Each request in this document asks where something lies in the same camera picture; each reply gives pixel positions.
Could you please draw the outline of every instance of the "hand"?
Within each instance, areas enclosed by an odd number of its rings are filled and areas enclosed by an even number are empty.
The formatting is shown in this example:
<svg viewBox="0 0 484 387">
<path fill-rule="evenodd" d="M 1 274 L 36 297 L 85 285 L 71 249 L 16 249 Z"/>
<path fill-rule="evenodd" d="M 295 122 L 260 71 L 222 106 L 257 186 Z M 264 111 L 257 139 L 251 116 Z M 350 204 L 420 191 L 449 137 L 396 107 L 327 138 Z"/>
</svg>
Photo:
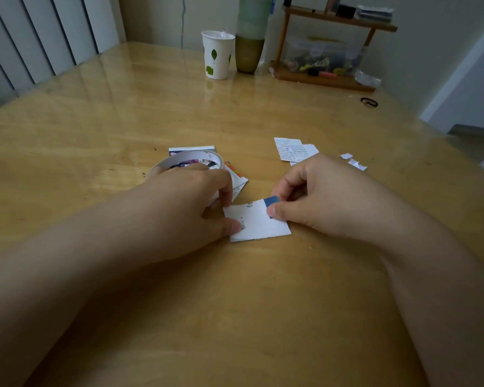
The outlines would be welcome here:
<svg viewBox="0 0 484 387">
<path fill-rule="evenodd" d="M 236 220 L 201 217 L 217 190 L 222 206 L 229 206 L 233 186 L 228 171 L 209 170 L 204 164 L 155 168 L 145 183 L 83 214 L 94 223 L 88 226 L 104 228 L 98 236 L 122 254 L 122 262 L 127 256 L 138 267 L 182 256 L 240 231 Z"/>
<path fill-rule="evenodd" d="M 290 167 L 272 195 L 280 202 L 267 208 L 271 217 L 371 243 L 412 208 L 347 162 L 322 154 Z"/>
</svg>

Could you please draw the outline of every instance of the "wooden rack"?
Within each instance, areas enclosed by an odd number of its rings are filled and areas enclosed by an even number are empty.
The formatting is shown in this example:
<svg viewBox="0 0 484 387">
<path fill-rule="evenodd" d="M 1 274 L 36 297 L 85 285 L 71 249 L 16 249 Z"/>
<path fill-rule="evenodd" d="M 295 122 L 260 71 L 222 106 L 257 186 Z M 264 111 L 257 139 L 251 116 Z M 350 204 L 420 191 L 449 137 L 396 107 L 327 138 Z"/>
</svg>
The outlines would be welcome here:
<svg viewBox="0 0 484 387">
<path fill-rule="evenodd" d="M 328 87 L 344 88 L 348 90 L 374 92 L 373 87 L 367 87 L 361 85 L 355 81 L 353 76 L 338 76 L 334 79 L 327 79 L 322 77 L 309 76 L 306 73 L 295 73 L 287 69 L 287 67 L 280 62 L 281 52 L 285 43 L 285 36 L 287 34 L 287 28 L 289 26 L 290 15 L 308 17 L 310 19 L 325 20 L 327 22 L 334 22 L 340 24 L 347 24 L 350 26 L 358 26 L 369 28 L 369 34 L 364 42 L 364 47 L 368 47 L 375 35 L 376 30 L 396 32 L 397 26 L 388 23 L 381 23 L 378 21 L 365 20 L 365 19 L 345 19 L 343 17 L 335 16 L 334 13 L 325 13 L 324 11 L 318 11 L 315 9 L 302 8 L 300 6 L 284 6 L 285 20 L 283 21 L 283 28 L 281 30 L 280 44 L 277 48 L 276 60 L 271 62 L 271 68 L 274 70 L 273 76 L 278 80 L 294 81 L 295 83 L 306 83 L 315 85 L 325 85 Z"/>
</svg>

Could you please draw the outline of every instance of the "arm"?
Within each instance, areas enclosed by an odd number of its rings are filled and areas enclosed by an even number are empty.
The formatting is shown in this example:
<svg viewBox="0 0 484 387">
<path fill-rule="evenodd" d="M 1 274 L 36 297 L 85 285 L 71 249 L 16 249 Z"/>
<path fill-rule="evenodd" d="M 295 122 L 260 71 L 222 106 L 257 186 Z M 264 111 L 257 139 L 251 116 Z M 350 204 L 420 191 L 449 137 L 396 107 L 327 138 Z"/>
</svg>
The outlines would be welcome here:
<svg viewBox="0 0 484 387">
<path fill-rule="evenodd" d="M 240 230 L 201 214 L 231 176 L 199 164 L 144 184 L 0 253 L 0 385 L 21 386 L 104 281 Z"/>
<path fill-rule="evenodd" d="M 323 155 L 291 167 L 273 195 L 270 216 L 378 248 L 433 387 L 484 386 L 484 265 L 446 227 Z"/>
</svg>

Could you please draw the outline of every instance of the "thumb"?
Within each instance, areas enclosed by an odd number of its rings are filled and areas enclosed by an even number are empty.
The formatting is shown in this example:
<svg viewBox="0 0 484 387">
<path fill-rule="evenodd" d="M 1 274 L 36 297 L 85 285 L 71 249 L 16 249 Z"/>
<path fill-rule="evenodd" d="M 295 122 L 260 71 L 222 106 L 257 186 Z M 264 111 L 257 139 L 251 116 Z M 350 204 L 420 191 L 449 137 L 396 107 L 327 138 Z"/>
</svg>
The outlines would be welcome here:
<svg viewBox="0 0 484 387">
<path fill-rule="evenodd" d="M 242 225 L 235 219 L 224 217 L 222 219 L 205 220 L 207 242 L 210 243 L 221 237 L 240 232 Z"/>
<path fill-rule="evenodd" d="M 294 221 L 300 224 L 305 224 L 306 212 L 303 205 L 303 200 L 293 202 L 277 202 L 267 208 L 267 214 L 273 219 Z"/>
</svg>

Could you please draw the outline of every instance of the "vertical blind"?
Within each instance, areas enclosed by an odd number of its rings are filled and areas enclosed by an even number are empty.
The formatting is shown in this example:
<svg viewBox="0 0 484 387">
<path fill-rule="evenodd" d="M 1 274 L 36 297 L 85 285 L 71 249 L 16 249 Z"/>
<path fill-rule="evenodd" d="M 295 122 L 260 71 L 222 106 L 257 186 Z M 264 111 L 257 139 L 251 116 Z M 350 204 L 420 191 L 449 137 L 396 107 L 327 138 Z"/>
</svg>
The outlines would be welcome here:
<svg viewBox="0 0 484 387">
<path fill-rule="evenodd" d="M 118 0 L 0 0 L 0 105 L 122 41 Z"/>
</svg>

